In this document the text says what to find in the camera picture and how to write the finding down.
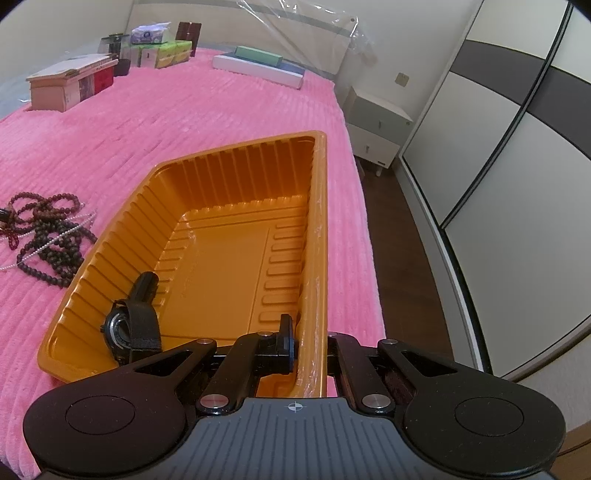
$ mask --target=wall outlet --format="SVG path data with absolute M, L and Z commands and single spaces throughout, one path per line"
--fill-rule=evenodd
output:
M 394 81 L 397 84 L 406 87 L 406 84 L 408 83 L 408 75 L 405 75 L 402 72 L 400 72 L 398 75 L 396 75 L 396 80 Z

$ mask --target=nightstand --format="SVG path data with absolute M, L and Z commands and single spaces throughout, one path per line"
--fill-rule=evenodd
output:
M 390 167 L 413 128 L 399 106 L 351 87 L 343 106 L 353 154 L 382 168 Z

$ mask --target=ribbed fabric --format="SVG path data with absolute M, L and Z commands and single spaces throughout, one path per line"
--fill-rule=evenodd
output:
M 328 135 L 329 329 L 361 344 L 384 337 L 365 203 L 333 83 L 306 72 L 301 90 L 215 70 L 217 52 L 188 63 L 131 69 L 65 113 L 25 109 L 0 120 L 0 205 L 22 190 L 72 192 L 97 208 L 100 234 L 156 164 L 209 148 L 306 130 Z M 16 253 L 0 242 L 0 265 Z M 37 349 L 65 290 L 0 271 L 0 460 L 37 472 L 22 436 L 29 405 L 58 382 Z

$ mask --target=metal screw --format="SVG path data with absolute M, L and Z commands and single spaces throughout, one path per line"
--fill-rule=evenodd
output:
M 372 393 L 370 395 L 366 395 L 361 400 L 361 403 L 368 408 L 386 408 L 388 405 L 391 404 L 391 400 L 386 395 L 380 395 L 379 393 Z
M 203 405 L 205 408 L 224 408 L 228 405 L 230 401 L 228 397 L 225 395 L 220 395 L 218 393 L 212 393 L 211 395 L 205 395 L 204 397 L 199 400 L 199 403 Z

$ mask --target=watch face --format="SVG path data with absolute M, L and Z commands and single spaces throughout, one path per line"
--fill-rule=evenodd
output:
M 116 309 L 113 313 L 109 314 L 105 320 L 105 325 L 101 328 L 105 335 L 105 341 L 113 353 L 113 357 L 120 364 L 121 362 L 124 364 L 127 363 L 131 348 L 127 320 L 125 312 L 122 309 Z
M 109 325 L 109 333 L 113 343 L 121 349 L 129 349 L 131 342 L 129 340 L 129 325 L 127 315 L 124 312 L 117 312 Z

